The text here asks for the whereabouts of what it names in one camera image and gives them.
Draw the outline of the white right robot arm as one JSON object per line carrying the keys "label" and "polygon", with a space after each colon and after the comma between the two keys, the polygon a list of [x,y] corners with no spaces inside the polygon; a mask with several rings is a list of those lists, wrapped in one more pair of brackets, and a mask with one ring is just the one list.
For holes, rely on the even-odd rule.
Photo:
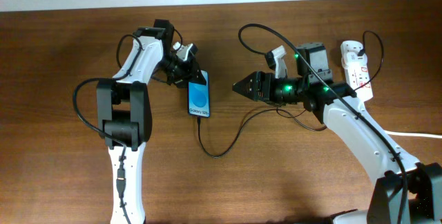
{"label": "white right robot arm", "polygon": [[367,210],[334,214],[328,223],[440,223],[441,166],[424,165],[369,115],[346,82],[334,82],[323,43],[297,47],[298,76],[287,77],[283,47],[265,55],[271,72],[255,71],[232,89],[273,106],[301,102],[362,164],[375,188]]}

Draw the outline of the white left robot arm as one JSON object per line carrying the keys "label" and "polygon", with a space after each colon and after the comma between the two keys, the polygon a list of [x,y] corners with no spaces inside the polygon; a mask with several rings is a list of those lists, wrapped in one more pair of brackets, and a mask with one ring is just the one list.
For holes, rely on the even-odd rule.
{"label": "white left robot arm", "polygon": [[112,223],[145,223],[142,202],[142,160],[152,133],[153,117],[147,85],[157,69],[166,83],[186,88],[205,85],[207,79],[196,61],[197,48],[174,44],[173,24],[155,20],[139,27],[133,47],[119,71],[97,83],[98,129],[108,147],[113,170]]}

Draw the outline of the blue smartphone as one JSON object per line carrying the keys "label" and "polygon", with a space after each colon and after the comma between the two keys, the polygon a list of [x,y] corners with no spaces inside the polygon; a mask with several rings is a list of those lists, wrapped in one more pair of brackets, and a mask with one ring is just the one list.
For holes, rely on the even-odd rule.
{"label": "blue smartphone", "polygon": [[188,87],[188,112],[201,118],[210,117],[209,76],[202,71],[206,80],[205,85],[189,82]]}

